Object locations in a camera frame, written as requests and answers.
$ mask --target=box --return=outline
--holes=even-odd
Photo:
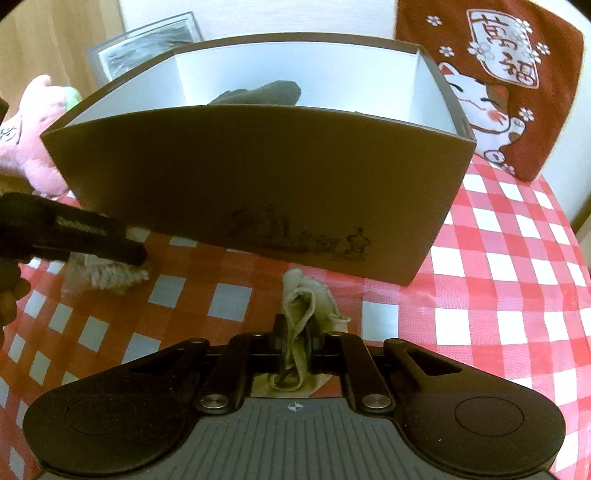
[[[291,80],[296,106],[207,105]],[[131,225],[412,282],[475,138],[414,44],[265,34],[164,53],[42,136],[82,206]]]

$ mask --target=metal screw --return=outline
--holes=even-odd
[[[199,400],[199,404],[208,410],[218,410],[224,408],[228,404],[228,399],[224,395],[212,393],[205,395]]]
[[[364,396],[362,402],[367,408],[371,408],[372,410],[382,410],[383,408],[389,407],[392,400],[386,395],[374,393]]]

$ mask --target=stuffed animal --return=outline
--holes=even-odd
[[[35,78],[22,94],[19,110],[0,125],[0,174],[26,178],[31,186],[52,196],[68,186],[39,135],[82,100],[78,90]]]

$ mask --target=checkered tablecloth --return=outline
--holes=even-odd
[[[134,235],[155,266],[151,280],[126,295],[63,297],[61,264],[22,266],[33,291],[0,351],[0,478],[38,472],[21,427],[43,392],[190,337],[219,344],[271,328],[281,276],[294,265],[142,229]],[[552,399],[567,422],[554,469],[562,480],[587,478],[591,281],[543,179],[527,186],[474,157],[409,287],[303,270],[330,287],[352,318],[349,331],[367,342],[399,336]]]

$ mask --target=picture frame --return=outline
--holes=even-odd
[[[87,53],[102,87],[165,51],[201,41],[193,12],[186,12],[126,32]]]

